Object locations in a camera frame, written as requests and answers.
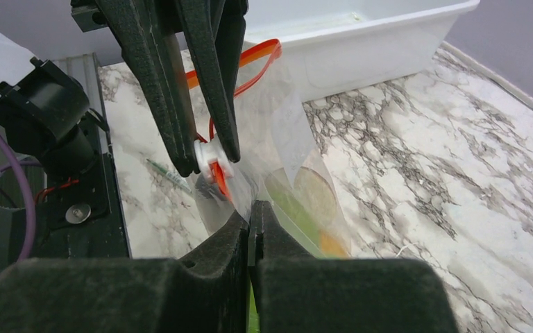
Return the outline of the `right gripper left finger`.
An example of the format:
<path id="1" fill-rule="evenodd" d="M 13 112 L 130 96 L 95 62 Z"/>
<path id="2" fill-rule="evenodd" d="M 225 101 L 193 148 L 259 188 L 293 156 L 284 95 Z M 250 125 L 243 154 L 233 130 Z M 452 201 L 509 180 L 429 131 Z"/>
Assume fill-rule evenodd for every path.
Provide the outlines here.
<path id="1" fill-rule="evenodd" d="M 248 224 L 180 259 L 29 259 L 0 275 L 0 332 L 245 332 Z"/>

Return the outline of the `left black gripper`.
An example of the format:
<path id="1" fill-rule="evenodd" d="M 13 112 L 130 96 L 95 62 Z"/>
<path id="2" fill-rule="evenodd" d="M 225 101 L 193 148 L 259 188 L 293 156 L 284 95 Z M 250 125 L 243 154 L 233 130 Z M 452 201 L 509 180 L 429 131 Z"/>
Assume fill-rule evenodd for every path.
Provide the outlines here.
<path id="1" fill-rule="evenodd" d="M 226 156 L 240 160 L 234 94 L 247 1 L 71 1 L 83 32 L 108 27 L 138 80 L 173 165 L 197 170 L 196 126 L 176 33 L 184 33 L 198 82 Z"/>

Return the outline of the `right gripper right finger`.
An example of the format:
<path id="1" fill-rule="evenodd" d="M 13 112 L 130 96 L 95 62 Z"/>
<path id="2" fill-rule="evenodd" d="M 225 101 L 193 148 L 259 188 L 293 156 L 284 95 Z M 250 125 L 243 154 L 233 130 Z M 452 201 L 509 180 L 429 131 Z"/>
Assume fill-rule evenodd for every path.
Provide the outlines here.
<path id="1" fill-rule="evenodd" d="M 248 267 L 261 332 L 456 332 L 439 276 L 417 259 L 319 259 L 251 209 Z"/>

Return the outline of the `orange wrinkled fruit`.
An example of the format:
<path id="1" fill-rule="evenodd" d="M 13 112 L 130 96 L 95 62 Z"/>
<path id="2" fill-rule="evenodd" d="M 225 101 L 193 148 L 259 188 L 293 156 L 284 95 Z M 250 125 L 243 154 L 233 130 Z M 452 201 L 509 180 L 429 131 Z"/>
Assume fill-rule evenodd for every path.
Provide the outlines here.
<path id="1" fill-rule="evenodd" d="M 328 232 L 319 232 L 319 249 L 326 257 L 348 258 L 350 257 L 344 244 Z"/>

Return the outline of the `green star fruit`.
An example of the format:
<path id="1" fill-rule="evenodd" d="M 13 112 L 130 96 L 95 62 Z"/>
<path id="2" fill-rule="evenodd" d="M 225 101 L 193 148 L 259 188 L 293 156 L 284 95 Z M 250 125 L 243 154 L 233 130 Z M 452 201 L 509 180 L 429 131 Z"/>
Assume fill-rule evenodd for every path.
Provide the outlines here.
<path id="1" fill-rule="evenodd" d="M 285 183 L 274 175 L 264 185 L 281 226 L 309 253 L 325 257 L 320 244 L 320 225 Z"/>

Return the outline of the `brown round fruit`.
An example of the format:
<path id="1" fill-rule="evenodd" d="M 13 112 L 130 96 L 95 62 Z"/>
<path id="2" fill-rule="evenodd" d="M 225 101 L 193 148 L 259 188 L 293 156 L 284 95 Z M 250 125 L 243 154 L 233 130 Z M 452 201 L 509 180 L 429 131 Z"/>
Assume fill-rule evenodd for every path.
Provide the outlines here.
<path id="1" fill-rule="evenodd" d="M 294 189 L 300 202 L 318 224 L 330 225 L 336 219 L 338 209 L 335 193 L 323 176 L 302 166 L 295 177 Z"/>

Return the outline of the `clear zip bag orange zipper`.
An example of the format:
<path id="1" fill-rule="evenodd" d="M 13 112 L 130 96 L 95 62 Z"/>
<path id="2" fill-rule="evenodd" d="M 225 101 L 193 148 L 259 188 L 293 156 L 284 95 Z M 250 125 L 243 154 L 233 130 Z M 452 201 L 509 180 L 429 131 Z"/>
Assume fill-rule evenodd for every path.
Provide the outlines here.
<path id="1" fill-rule="evenodd" d="M 321 157 L 278 40 L 267 40 L 242 53 L 234 102 L 241 160 L 227 164 L 220 156 L 219 136 L 214 124 L 210 123 L 209 137 L 196 143 L 196 152 L 204 161 L 204 166 L 201 174 L 190 180 L 190 185 L 210 237 L 233 214 L 240 215 L 248 224 L 248 327 L 245 332 L 261 332 L 248 267 L 248 244 L 253 204 L 264 200 L 273 208 L 264 185 L 268 176 L 274 175 L 285 183 L 299 201 L 294 189 L 299 169 L 307 167 L 323 176 L 335 193 L 338 211 L 330 225 L 319 224 L 320 228 L 341 241 L 349 254 L 350 244 L 335 186 Z"/>

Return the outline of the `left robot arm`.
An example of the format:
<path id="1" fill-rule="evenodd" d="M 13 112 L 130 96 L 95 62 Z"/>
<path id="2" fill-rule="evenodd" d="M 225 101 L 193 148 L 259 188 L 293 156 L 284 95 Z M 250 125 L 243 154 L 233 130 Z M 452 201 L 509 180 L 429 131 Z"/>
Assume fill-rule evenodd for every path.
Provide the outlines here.
<path id="1" fill-rule="evenodd" d="M 176 38 L 183 33 L 226 160 L 239 161 L 234 94 L 247 1 L 72 1 L 71 11 L 84 31 L 112 31 L 171 161 L 186 177 L 200 166 Z M 85 173 L 94 164 L 94 149 L 78 122 L 88 106 L 76 79 L 0 34 L 0 125 L 14 151 L 36 157 L 51 176 Z"/>

